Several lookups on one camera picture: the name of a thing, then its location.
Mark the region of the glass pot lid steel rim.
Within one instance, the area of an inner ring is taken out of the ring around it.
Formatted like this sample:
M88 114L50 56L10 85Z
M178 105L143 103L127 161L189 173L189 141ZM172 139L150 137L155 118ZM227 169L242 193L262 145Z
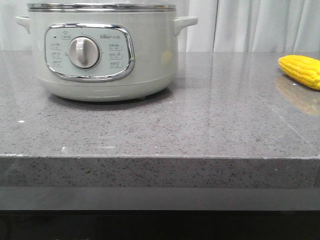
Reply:
M28 3L28 12L53 12L53 13L152 13L176 12L174 4L164 3Z

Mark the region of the yellow corn cob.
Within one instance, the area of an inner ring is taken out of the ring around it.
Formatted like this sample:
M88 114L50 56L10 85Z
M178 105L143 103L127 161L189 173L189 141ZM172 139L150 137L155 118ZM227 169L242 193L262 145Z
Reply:
M281 70L299 83L320 90L320 61L304 55L286 55L278 59Z

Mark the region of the pale green electric cooking pot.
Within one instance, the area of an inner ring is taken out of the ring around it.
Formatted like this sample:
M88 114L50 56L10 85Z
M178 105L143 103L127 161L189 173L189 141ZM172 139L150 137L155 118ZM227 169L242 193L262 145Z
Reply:
M143 98L178 71L178 35L195 16L174 12L28 12L35 75L50 93L77 101Z

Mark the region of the white pleated curtain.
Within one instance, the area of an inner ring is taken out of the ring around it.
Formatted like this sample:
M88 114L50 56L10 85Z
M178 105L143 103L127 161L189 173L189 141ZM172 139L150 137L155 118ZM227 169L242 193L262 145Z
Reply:
M180 52L320 50L317 0L174 0L177 15L198 23L178 37Z

